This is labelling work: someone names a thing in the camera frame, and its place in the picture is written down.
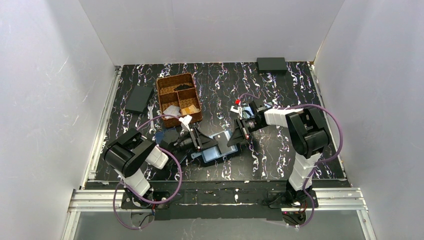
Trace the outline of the blue card holder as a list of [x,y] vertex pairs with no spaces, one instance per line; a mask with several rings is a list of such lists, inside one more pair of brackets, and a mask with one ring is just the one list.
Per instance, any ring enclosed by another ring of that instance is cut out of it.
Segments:
[[[213,134],[213,135],[210,135],[209,137],[211,137],[211,138],[215,139],[218,143],[222,143],[222,142],[226,142],[226,143],[228,143],[228,140],[229,140],[229,139],[230,139],[230,137],[231,137],[231,133],[230,133],[230,131],[225,130],[225,131],[221,131],[221,132],[219,132],[219,133],[215,133],[215,134]],[[220,151],[219,151],[219,147],[218,147],[218,145],[217,145],[217,146],[214,146],[214,147],[212,147],[212,148],[209,148],[209,149],[203,150],[203,151],[201,151],[201,152],[195,152],[195,153],[192,153],[192,154],[191,154],[191,158],[192,158],[192,159],[195,159],[195,158],[199,158],[199,157],[201,157],[201,158],[202,158],[202,160],[203,160],[203,162],[204,162],[205,164],[207,164],[207,163],[209,163],[209,162],[212,162],[212,161],[218,160],[218,159],[223,158],[223,157],[225,157],[225,156],[228,156],[228,155],[234,154],[234,153],[236,153],[236,152],[238,151],[237,146],[236,146],[236,145],[233,145],[233,146],[230,146],[230,147],[232,148],[232,152],[231,152],[230,154],[222,155],[222,154],[220,153]]]

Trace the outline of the white credit card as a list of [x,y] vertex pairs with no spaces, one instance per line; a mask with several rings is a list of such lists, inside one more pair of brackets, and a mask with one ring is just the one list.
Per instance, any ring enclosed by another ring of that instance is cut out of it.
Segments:
[[173,116],[180,116],[181,115],[181,108],[176,105],[170,105],[163,111],[164,115],[173,115]]
[[163,114],[165,115],[165,119],[171,119],[172,116],[180,117],[181,114],[181,108],[179,106],[170,105],[168,108],[166,108],[163,111]]

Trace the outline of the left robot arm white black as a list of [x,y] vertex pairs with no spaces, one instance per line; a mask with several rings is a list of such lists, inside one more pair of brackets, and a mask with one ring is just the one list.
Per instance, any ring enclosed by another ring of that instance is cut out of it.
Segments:
[[202,152],[218,145],[217,140],[203,134],[197,127],[184,133],[170,128],[163,133],[159,143],[147,139],[140,131],[131,128],[107,145],[102,159],[118,173],[125,185],[138,195],[144,196],[151,187],[142,173],[141,166],[147,163],[156,169],[163,169],[169,156],[162,149],[177,154],[189,150]]

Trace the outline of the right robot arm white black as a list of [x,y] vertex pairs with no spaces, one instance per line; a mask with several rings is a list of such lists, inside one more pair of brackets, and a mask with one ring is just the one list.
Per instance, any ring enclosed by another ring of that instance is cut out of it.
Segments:
[[302,104],[288,108],[274,108],[268,103],[249,103],[252,116],[239,116],[227,146],[248,141],[250,134],[268,126],[278,126],[289,131],[295,160],[289,176],[289,189],[305,191],[312,185],[312,174],[324,148],[330,143],[330,133],[325,118],[320,114],[324,108],[316,104]]

